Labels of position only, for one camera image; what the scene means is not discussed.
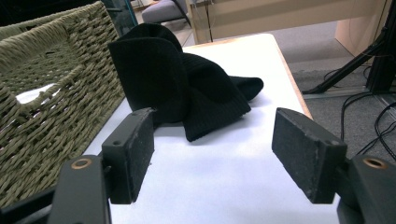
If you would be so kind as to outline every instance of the wooden desk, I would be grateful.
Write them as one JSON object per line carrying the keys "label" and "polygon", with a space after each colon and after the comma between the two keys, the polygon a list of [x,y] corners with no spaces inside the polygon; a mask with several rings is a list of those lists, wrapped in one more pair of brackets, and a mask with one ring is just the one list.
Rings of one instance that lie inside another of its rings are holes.
{"label": "wooden desk", "polygon": [[[261,77],[265,86],[244,117],[192,143],[181,124],[157,129],[138,199],[111,205],[113,223],[338,223],[338,199],[311,204],[271,149],[277,107],[309,115],[274,37],[252,35],[184,51],[218,63],[230,76]],[[86,153],[99,153],[130,112],[124,101]]]}
{"label": "wooden desk", "polygon": [[[188,11],[196,43],[210,42],[202,1]],[[379,35],[389,0],[213,0],[209,19],[213,39],[263,33],[328,21],[340,21],[335,38],[352,54]]]}

